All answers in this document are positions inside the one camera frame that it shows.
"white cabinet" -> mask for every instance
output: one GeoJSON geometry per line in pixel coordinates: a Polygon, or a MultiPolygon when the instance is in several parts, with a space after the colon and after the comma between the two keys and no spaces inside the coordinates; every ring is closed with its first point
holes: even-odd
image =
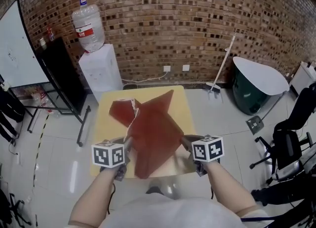
{"type": "Polygon", "coordinates": [[[105,44],[95,52],[84,53],[79,65],[98,102],[104,92],[123,89],[113,45],[105,44]]]}
{"type": "Polygon", "coordinates": [[[315,81],[315,69],[313,67],[308,68],[307,63],[301,62],[299,69],[290,82],[290,87],[296,95],[300,95],[304,88],[309,87],[315,81]]]}

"water bottle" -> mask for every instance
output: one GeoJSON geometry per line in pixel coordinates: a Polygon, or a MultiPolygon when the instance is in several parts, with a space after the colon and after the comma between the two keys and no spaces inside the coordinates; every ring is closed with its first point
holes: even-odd
{"type": "Polygon", "coordinates": [[[74,27],[81,46],[87,52],[99,50],[105,40],[102,21],[97,5],[88,5],[87,0],[80,0],[80,9],[72,14],[74,27]]]}

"white cube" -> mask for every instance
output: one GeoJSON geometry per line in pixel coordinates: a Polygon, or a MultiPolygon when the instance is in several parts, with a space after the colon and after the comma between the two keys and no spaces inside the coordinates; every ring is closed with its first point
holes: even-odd
{"type": "Polygon", "coordinates": [[[223,138],[207,135],[204,139],[192,142],[193,159],[210,162],[224,156],[223,138]]]}
{"type": "Polygon", "coordinates": [[[110,142],[92,145],[92,162],[97,166],[108,168],[124,164],[124,145],[110,142]]]}

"black office chair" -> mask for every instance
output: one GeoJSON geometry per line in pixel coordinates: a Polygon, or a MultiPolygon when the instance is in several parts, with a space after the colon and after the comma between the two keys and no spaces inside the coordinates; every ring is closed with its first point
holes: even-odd
{"type": "MultiPolygon", "coordinates": [[[[255,139],[259,140],[267,148],[269,155],[264,159],[251,164],[249,167],[253,169],[256,165],[272,159],[272,174],[276,171],[276,162],[278,169],[282,169],[287,165],[297,161],[302,156],[301,145],[309,143],[313,145],[311,135],[307,132],[307,137],[299,141],[296,132],[293,130],[301,129],[312,112],[316,108],[316,85],[312,84],[309,88],[304,88],[299,95],[296,104],[290,117],[278,123],[275,126],[273,133],[274,146],[270,146],[262,137],[255,139]]],[[[272,182],[272,177],[267,180],[269,185],[272,182]]]]}
{"type": "Polygon", "coordinates": [[[15,218],[19,227],[24,228],[24,223],[29,226],[32,225],[30,221],[26,221],[20,213],[21,206],[24,205],[24,201],[18,200],[15,203],[14,194],[10,193],[10,202],[7,200],[5,194],[0,190],[0,221],[2,221],[3,228],[7,228],[7,224],[12,223],[12,217],[15,218]]]}

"black cabinet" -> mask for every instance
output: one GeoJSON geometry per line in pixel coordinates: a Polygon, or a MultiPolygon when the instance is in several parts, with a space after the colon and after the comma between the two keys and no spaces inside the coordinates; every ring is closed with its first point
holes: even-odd
{"type": "Polygon", "coordinates": [[[50,83],[42,85],[56,107],[69,107],[77,114],[86,98],[86,92],[67,53],[62,38],[36,51],[36,57],[50,83]]]}

